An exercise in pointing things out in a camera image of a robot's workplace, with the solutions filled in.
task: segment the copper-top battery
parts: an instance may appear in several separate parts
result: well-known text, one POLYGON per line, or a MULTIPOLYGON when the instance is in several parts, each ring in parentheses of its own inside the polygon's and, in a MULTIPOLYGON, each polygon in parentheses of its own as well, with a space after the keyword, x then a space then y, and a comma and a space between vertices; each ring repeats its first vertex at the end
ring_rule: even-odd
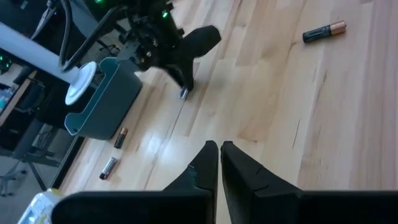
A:
POLYGON ((305 43, 322 39, 325 37, 330 37, 337 34, 342 34, 346 32, 347 24, 345 21, 335 22, 324 27, 320 27, 308 32, 303 33, 303 41, 305 43))
POLYGON ((114 143, 114 146, 116 149, 122 148, 124 138, 126 137, 126 134, 129 132, 127 128, 122 128, 122 130, 119 133, 118 138, 116 139, 116 142, 114 143))

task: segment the teal bin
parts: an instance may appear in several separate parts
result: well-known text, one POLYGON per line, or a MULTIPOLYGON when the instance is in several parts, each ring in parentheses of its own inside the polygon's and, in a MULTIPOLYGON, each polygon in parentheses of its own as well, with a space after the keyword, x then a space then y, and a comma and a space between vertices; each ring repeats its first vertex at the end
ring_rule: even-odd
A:
POLYGON ((65 118, 65 127, 72 136, 99 140, 113 137, 142 88, 130 65, 119 64, 116 58, 106 58, 100 63, 104 78, 86 108, 65 118))

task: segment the wire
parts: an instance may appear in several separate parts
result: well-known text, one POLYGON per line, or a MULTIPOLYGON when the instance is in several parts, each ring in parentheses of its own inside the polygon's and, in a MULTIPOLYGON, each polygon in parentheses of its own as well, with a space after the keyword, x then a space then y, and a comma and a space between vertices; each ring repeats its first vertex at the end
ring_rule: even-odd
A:
POLYGON ((72 9, 69 0, 61 0, 63 10, 65 11, 65 32, 63 33, 63 40, 61 45, 60 57, 58 66, 62 67, 67 61, 67 51, 69 47, 70 34, 72 29, 72 9))
POLYGON ((64 38, 62 40, 62 46, 61 46, 61 52, 60 52, 60 58, 58 61, 58 65, 61 68, 62 72, 67 72, 70 71, 87 53, 87 51, 94 45, 96 40, 100 38, 100 35, 103 31, 103 29, 110 25, 114 24, 115 20, 118 16, 118 12, 122 9, 124 9, 124 6, 115 6, 111 8, 105 16, 100 20, 98 25, 95 27, 94 31, 90 34, 89 37, 85 40, 83 45, 75 52, 75 54, 72 56, 72 58, 66 62, 66 54, 67 54, 67 49, 69 46, 69 37, 70 37, 70 29, 71 29, 71 24, 72 24, 72 10, 70 7, 70 2, 69 0, 61 0, 63 9, 65 11, 65 16, 66 16, 66 24, 65 24, 65 34, 64 38))

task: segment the aa battery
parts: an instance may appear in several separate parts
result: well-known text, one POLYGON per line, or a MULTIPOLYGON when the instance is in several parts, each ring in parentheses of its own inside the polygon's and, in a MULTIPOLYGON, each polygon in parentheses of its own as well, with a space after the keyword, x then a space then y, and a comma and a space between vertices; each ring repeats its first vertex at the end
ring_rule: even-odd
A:
POLYGON ((333 35, 342 34, 346 32, 347 24, 345 21, 335 22, 324 27, 320 27, 308 32, 303 33, 303 41, 305 43, 312 42, 314 40, 322 39, 325 37, 331 37, 333 35))

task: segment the black plastic part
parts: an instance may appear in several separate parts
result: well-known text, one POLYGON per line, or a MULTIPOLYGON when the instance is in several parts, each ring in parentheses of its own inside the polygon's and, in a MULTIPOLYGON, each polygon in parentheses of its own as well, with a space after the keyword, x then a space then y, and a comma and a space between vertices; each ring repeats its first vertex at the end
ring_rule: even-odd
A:
POLYGON ((77 193, 55 206, 52 223, 215 223, 217 176, 218 148, 208 141, 163 191, 77 193))
POLYGON ((232 142, 224 142, 221 164, 232 223, 398 223, 398 192, 303 191, 232 142))
POLYGON ((221 148, 224 191, 232 223, 294 223, 302 191, 269 172, 231 141, 221 148))
MULTIPOLYGON (((221 164, 232 223, 398 223, 397 192, 303 191, 230 141, 221 164)), ((207 141, 163 191, 71 195, 55 206, 52 223, 215 223, 217 181, 217 145, 207 141)))
POLYGON ((182 39, 179 48, 184 56, 197 58, 205 56, 221 41, 221 35, 215 26, 195 29, 182 39))
POLYGON ((221 35, 214 26, 195 29, 184 37, 176 50, 165 55, 160 61, 160 68, 169 73, 177 84, 188 91, 194 87, 193 60, 206 55, 221 41, 221 35))

